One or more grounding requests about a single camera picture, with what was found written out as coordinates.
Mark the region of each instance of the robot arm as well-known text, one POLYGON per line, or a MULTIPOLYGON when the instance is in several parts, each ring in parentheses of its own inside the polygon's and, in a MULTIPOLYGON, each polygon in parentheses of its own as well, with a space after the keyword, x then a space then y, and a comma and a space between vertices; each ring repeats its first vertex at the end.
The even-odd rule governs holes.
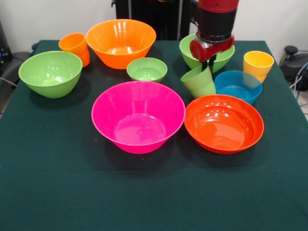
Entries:
POLYGON ((191 21, 198 27, 190 44, 193 56, 211 70, 216 54, 234 44, 233 25, 239 0, 191 0, 191 21))

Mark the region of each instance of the magenta bowl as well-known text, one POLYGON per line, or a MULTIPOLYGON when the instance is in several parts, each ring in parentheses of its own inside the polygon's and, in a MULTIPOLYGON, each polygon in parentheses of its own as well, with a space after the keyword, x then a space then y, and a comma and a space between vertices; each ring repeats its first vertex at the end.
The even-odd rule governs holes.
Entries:
POLYGON ((185 105, 172 89, 131 81, 104 91, 92 107, 96 129, 120 149, 145 154, 161 147, 182 126, 185 105))

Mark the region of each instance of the small green bowl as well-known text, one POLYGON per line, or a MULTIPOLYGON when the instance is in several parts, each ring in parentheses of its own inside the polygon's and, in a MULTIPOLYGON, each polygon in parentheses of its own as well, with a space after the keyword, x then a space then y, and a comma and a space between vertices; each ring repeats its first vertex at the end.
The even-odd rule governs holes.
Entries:
POLYGON ((156 58, 140 58, 127 66, 127 74, 132 80, 160 83, 168 71, 167 65, 156 58))
POLYGON ((19 68, 20 79, 33 91, 47 98, 60 98, 76 86, 82 69, 81 59, 64 51, 48 51, 32 56, 19 68))
MULTIPOLYGON (((180 51, 182 53, 183 59, 191 69, 195 69, 196 67, 201 66, 201 63, 196 58, 193 57, 190 50, 190 43, 195 38, 196 38, 195 34, 188 35, 185 38, 183 38, 180 42, 180 51)), ((217 58, 214 61, 213 73, 223 68, 227 64, 227 62, 231 59, 231 57, 234 55, 234 52, 235 52, 235 47, 233 45, 225 52, 217 54, 217 58)))

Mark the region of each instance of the bowl rim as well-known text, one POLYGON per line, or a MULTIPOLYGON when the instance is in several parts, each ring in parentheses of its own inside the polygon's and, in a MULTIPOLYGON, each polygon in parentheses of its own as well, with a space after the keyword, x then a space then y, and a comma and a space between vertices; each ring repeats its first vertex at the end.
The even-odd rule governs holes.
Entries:
POLYGON ((88 44, 88 46, 91 47, 94 51, 97 51, 97 52, 103 53, 103 54, 115 55, 115 56, 131 55, 131 54, 137 54, 137 53, 139 53, 139 52, 145 51, 145 50, 147 50, 148 48, 150 48, 150 47, 154 44, 154 42, 156 41, 156 37, 157 37, 156 31, 155 31, 155 30, 153 29, 153 27, 151 27, 149 24, 144 23, 144 22, 141 22, 141 21, 138 21, 138 20, 134 20, 134 19, 124 19, 124 18, 122 18, 122 19, 111 19, 111 20, 107 20, 107 21, 103 21, 103 22, 97 23, 97 24, 95 24, 94 26, 92 26, 92 27, 87 31, 87 33, 86 33, 86 41, 87 41, 87 44, 88 44), (90 45, 89 40, 88 40, 88 36, 89 36, 90 31, 92 31, 95 27, 100 26, 101 24, 105 24, 105 23, 112 22, 112 21, 118 21, 118 22, 124 22, 124 21, 138 22, 138 23, 145 24, 145 25, 149 26, 149 27, 151 28, 152 32, 154 32, 154 34, 155 34, 155 37, 154 37, 154 39, 153 39, 153 42, 151 42, 151 44, 150 44, 149 46, 147 46, 147 47, 145 47, 145 48, 143 48, 143 49, 134 51, 134 52, 129 53, 129 54, 110 54, 110 53, 107 53, 106 51, 101 51, 101 50, 98 50, 98 49, 93 48, 93 47, 90 45))
POLYGON ((219 78, 224 78, 224 75, 225 75, 226 73, 230 73, 230 72, 245 74, 245 75, 249 76, 250 78, 253 78, 253 79, 255 79, 255 80, 257 80, 257 81, 259 82, 259 85, 258 85, 259 91, 258 91, 258 94, 257 94, 257 95, 255 95, 255 96, 253 96, 253 97, 245 98, 245 99, 242 99, 242 98, 238 98, 238 99, 241 99, 241 100, 244 100, 244 101, 245 101, 245 100, 251 100, 251 99, 253 99, 253 98, 257 98, 257 97, 262 93, 262 91, 263 91, 263 86, 262 86, 262 83, 260 82, 260 80, 257 79, 256 77, 254 77, 253 75, 251 75, 251 74, 249 74, 249 73, 246 73, 246 72, 244 72, 244 71, 235 71, 235 70, 233 70, 233 71, 225 71, 225 72, 220 73, 219 75, 216 76, 216 78, 215 78, 215 80, 214 80, 215 86, 216 86, 216 81, 217 81, 217 79, 219 80, 219 78))
MULTIPOLYGON (((183 42, 185 39, 188 39, 189 37, 192 37, 192 36, 196 36, 196 34, 190 34, 190 35, 185 36, 185 37, 180 41, 179 48, 180 48, 181 53, 182 53, 183 55, 185 55, 187 58, 192 59, 192 60, 194 60, 194 61, 199 61, 199 60, 197 60, 195 57, 190 57, 190 56, 188 56, 188 55, 182 50, 182 42, 183 42)), ((224 58, 224 59, 215 60, 214 62, 223 62, 223 61, 226 61, 227 59, 231 58, 231 57, 234 55, 234 53, 235 53, 235 45, 233 44, 229 49, 232 49, 232 54, 231 54, 229 57, 224 58)))
POLYGON ((78 74, 81 72, 82 70, 82 60, 75 54, 73 53, 70 53, 70 52, 66 52, 66 51, 45 51, 45 52, 42 52, 42 53, 39 53, 39 54, 36 54, 36 55, 33 55, 32 57, 28 58, 27 60, 25 60, 21 66, 19 67, 19 70, 18 70, 18 75, 19 75, 19 78, 24 82, 26 83, 27 85, 30 85, 30 86, 33 86, 33 87, 40 87, 40 88, 49 88, 49 87, 54 87, 54 86, 58 86, 58 85, 61 85, 61 84, 64 84, 64 83, 67 83, 71 80, 73 80, 74 78, 76 78, 78 76, 78 74), (37 58, 38 56, 41 56, 41 55, 44 55, 44 54, 47 54, 47 53, 66 53, 66 54, 69 54, 69 55, 72 55, 76 58, 78 58, 79 62, 80 62, 80 69, 78 70, 77 74, 75 74, 75 76, 73 76, 72 78, 64 81, 64 82, 61 82, 61 83, 57 83, 57 84, 53 84, 53 85, 50 85, 50 86, 42 86, 42 85, 37 85, 37 84, 33 84, 33 83, 29 83, 28 81, 26 81, 20 74, 21 72, 21 69, 22 67, 31 59, 34 59, 34 58, 37 58))
POLYGON ((105 138, 107 138, 108 140, 112 141, 113 143, 121 144, 121 145, 125 145, 125 146, 135 146, 135 147, 148 146, 148 145, 158 144, 158 143, 163 142, 163 141, 167 141, 171 136, 173 136, 175 133, 177 133, 178 130, 182 127, 182 125, 183 125, 183 123, 184 123, 184 120, 185 120, 185 117, 186 117, 186 107, 185 107, 185 103, 184 103, 183 99, 180 97, 180 95, 179 95, 176 91, 174 91, 173 89, 171 89, 171 88, 169 88, 169 87, 167 87, 167 86, 165 86, 165 85, 163 85, 163 84, 160 84, 160 83, 155 83, 155 82, 150 82, 150 81, 142 81, 142 80, 140 80, 140 81, 129 81, 129 82, 124 82, 124 83, 119 83, 119 84, 117 84, 117 85, 114 85, 114 86, 108 88, 107 90, 103 91, 103 92, 96 98, 96 100, 94 101, 94 104, 93 104, 93 106, 92 106, 92 109, 91 109, 92 123, 93 123, 93 125, 95 126, 96 130, 97 130, 100 134, 102 134, 105 138), (95 124, 95 122, 94 122, 94 119, 93 119, 93 109, 94 109, 94 107, 95 107, 97 101, 99 100, 99 98, 100 98, 103 94, 107 94, 109 91, 111 91, 111 89, 116 88, 116 87, 118 87, 118 86, 120 86, 120 85, 127 85, 127 84, 128 84, 128 85, 130 85, 130 84, 142 84, 142 83, 153 84, 153 85, 155 84, 155 85, 157 85, 157 86, 159 86, 159 87, 166 88, 166 89, 172 91, 172 92, 176 95, 176 97, 177 97, 178 99, 180 99, 180 103, 182 104, 182 109, 183 109, 183 118, 182 118, 182 120, 181 120, 179 126, 178 126, 170 135, 165 136, 165 137, 162 138, 162 139, 159 139, 159 140, 157 140, 157 141, 155 141, 155 142, 150 142, 150 143, 144 143, 144 144, 131 144, 131 143, 124 143, 124 142, 119 142, 119 141, 117 141, 117 140, 115 140, 115 139, 111 139, 110 137, 108 137, 107 135, 105 135, 103 132, 101 132, 101 131, 97 128, 97 126, 96 126, 96 124, 95 124))
POLYGON ((155 79, 153 79, 153 80, 146 80, 147 82, 152 82, 152 81, 155 81, 155 80, 160 80, 160 79, 162 79, 162 78, 164 78, 164 77, 166 76, 166 74, 167 74, 167 72, 168 72, 168 66, 167 66, 167 64, 166 64, 164 61, 162 61, 162 60, 160 60, 160 59, 157 59, 157 58, 153 58, 153 57, 142 57, 142 58, 138 58, 138 59, 133 60, 132 62, 130 62, 130 63, 127 65, 126 72, 127 72, 127 74, 129 75, 129 77, 130 77, 131 79, 137 80, 137 81, 141 81, 141 80, 139 80, 139 79, 137 79, 137 78, 134 78, 134 77, 132 76, 132 73, 129 74, 129 72, 128 72, 129 66, 130 66, 131 64, 133 64, 135 61, 141 60, 141 59, 143 59, 143 60, 157 60, 157 61, 165 68, 165 71, 163 72, 163 74, 161 75, 161 77, 155 78, 155 79))
POLYGON ((224 152, 230 152, 230 153, 234 153, 234 152, 241 152, 241 151, 244 151, 248 148, 251 148, 252 146, 254 146, 256 143, 258 143, 260 141, 260 139, 262 138, 263 134, 264 134, 264 130, 265 130, 265 126, 264 126, 264 120, 261 116, 261 114, 258 112, 257 109, 255 109, 252 105, 250 105, 249 103, 247 103, 246 101, 242 100, 242 99, 239 99, 239 98, 236 98, 234 96, 230 96, 230 95, 219 95, 219 94, 215 94, 215 95, 205 95, 205 96, 202 96, 200 98, 197 98, 195 100, 193 100, 187 107, 186 107, 186 111, 187 109, 190 107, 191 104, 193 104, 195 101, 199 101, 199 100, 202 100, 204 98, 210 98, 210 97, 213 97, 213 96, 216 96, 216 97, 219 97, 219 98, 230 98, 230 99, 233 99, 235 101, 238 101, 238 102, 241 102, 241 103, 244 103, 246 104, 248 107, 250 107, 257 115, 257 117, 259 118, 259 121, 261 121, 261 124, 262 124, 262 128, 261 128, 261 133, 259 135, 259 137, 252 143, 250 143, 249 145, 247 146, 242 146, 238 149, 219 149, 217 147, 213 147, 211 145, 208 145, 206 143, 203 143, 201 141, 199 141, 196 136, 194 136, 194 134, 192 132, 189 131, 189 129, 187 128, 187 125, 186 125, 186 119, 184 120, 184 126, 186 128, 186 130, 188 131, 188 133, 190 134, 190 136, 192 138, 194 138, 197 142, 201 143, 202 145, 206 146, 206 147, 209 147, 210 149, 212 150, 218 150, 218 151, 224 151, 224 152))

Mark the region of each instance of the green cup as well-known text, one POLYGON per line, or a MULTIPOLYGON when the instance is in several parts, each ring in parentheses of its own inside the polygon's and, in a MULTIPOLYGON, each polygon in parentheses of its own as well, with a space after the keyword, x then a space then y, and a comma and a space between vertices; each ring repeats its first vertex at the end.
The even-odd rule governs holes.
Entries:
POLYGON ((204 95, 216 94, 215 84, 209 67, 204 71, 202 71, 201 66, 196 67, 183 75, 181 82, 196 99, 204 95))
MULTIPOLYGON (((201 63, 196 58, 193 57, 191 50, 190 50, 190 43, 195 38, 196 38, 195 34, 188 35, 185 38, 183 38, 180 42, 180 51, 181 51, 182 57, 185 63, 191 69, 201 66, 201 63)), ((216 60, 214 61, 213 73, 223 68, 227 64, 227 62, 231 59, 231 57, 234 55, 234 52, 235 52, 235 47, 232 46, 228 50, 218 53, 216 60)))
POLYGON ((82 69, 81 59, 64 51, 48 51, 32 56, 19 68, 20 79, 37 94, 60 98, 77 84, 82 69))
POLYGON ((167 65, 156 58, 140 58, 127 66, 127 73, 132 80, 160 83, 168 71, 167 65))

